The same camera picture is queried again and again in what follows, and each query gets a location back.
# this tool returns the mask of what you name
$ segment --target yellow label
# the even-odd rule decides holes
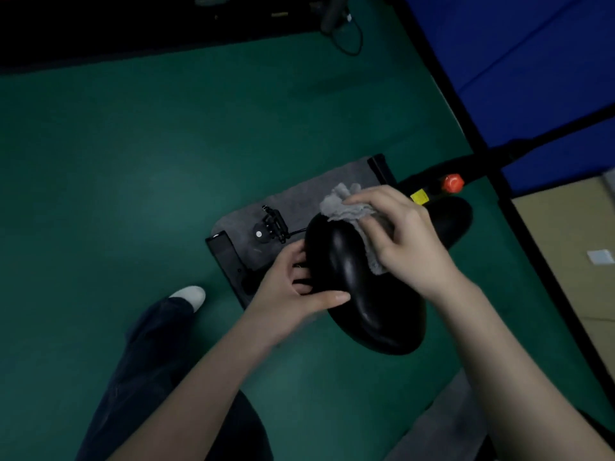
[[[413,193],[410,198],[414,201],[415,204],[419,205],[423,205],[429,202],[429,196],[422,189]]]

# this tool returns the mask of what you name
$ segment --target dark jeans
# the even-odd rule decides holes
[[[126,349],[111,377],[78,461],[104,461],[154,412],[189,370],[188,335],[195,314],[173,297],[147,309],[126,336]],[[265,427],[241,392],[213,443],[208,461],[272,460]]]

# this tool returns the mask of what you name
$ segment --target white sneaker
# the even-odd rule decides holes
[[[179,291],[175,291],[169,297],[186,299],[196,312],[205,302],[205,290],[200,286],[186,286]]]

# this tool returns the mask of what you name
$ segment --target beige panel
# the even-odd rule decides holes
[[[587,251],[615,255],[615,203],[600,178],[514,201],[542,255],[580,317],[615,320],[615,265],[593,265]]]
[[[611,377],[615,377],[615,322],[581,319]]]

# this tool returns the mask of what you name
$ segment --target left hand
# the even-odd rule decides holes
[[[303,240],[284,247],[243,313],[241,322],[266,347],[284,340],[312,314],[350,300],[350,294],[343,291],[309,294],[311,286],[293,283],[310,278],[309,269],[295,266],[305,260]]]

